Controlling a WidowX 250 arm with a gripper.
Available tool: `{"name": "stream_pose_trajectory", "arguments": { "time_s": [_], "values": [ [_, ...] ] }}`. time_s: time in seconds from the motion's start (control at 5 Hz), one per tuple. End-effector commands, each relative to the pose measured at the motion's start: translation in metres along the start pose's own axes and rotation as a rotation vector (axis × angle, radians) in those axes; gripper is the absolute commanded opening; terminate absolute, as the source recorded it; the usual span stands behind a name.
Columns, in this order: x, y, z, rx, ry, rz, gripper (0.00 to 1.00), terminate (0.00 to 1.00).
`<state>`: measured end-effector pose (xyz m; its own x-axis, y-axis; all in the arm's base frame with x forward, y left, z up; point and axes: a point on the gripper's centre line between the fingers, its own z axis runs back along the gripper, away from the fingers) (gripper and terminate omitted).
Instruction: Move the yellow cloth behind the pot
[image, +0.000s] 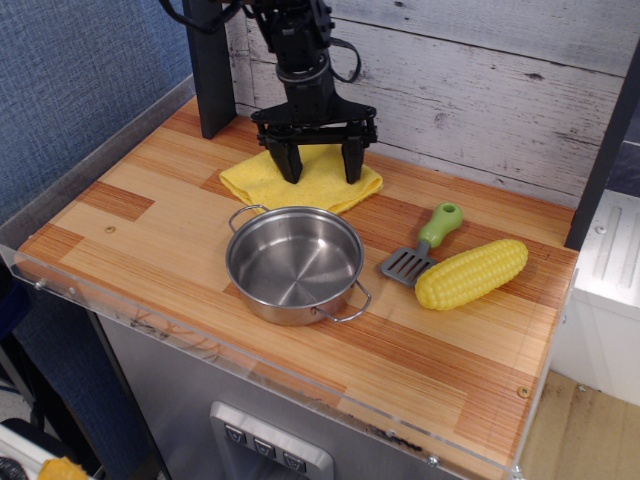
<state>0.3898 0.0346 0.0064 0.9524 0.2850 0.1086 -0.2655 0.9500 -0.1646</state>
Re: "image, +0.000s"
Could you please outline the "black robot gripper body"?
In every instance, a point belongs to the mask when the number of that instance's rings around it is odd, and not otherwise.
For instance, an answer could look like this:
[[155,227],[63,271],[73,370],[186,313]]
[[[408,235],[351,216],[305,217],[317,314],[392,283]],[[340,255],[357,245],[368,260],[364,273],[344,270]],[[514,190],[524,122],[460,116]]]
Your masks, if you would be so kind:
[[285,93],[285,103],[251,115],[260,145],[340,144],[356,139],[367,148],[378,141],[376,109],[340,97],[332,80],[311,86],[287,85]]

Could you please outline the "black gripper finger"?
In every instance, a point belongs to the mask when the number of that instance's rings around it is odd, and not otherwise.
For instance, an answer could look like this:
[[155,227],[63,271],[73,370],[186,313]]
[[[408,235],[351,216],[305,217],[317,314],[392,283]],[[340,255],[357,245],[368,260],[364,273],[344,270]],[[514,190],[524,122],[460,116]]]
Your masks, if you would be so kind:
[[355,184],[361,179],[365,147],[358,137],[348,138],[341,145],[346,181]]
[[291,184],[297,184],[303,169],[298,146],[289,142],[268,140],[267,150],[282,177]]

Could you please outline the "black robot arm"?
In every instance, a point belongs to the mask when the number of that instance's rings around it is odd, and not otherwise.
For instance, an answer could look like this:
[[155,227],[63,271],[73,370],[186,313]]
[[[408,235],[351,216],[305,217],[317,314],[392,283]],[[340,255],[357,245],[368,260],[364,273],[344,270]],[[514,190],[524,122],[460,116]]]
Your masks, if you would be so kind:
[[339,145],[346,181],[361,178],[365,149],[377,141],[376,109],[343,99],[335,82],[353,83],[331,64],[332,46],[354,50],[332,36],[331,8],[322,1],[256,1],[251,6],[287,101],[256,111],[259,144],[270,153],[284,180],[296,184],[302,174],[301,145]]

